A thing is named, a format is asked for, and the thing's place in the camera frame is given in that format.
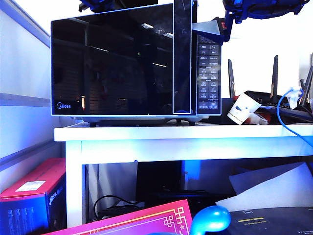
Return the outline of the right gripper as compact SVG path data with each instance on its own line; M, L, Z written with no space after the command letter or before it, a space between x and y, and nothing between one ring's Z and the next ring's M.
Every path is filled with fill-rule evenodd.
M233 22L240 24L246 17L243 0L223 0L225 16L223 21L224 42L230 40ZM192 23L192 31L207 38L220 37L221 32L217 20Z

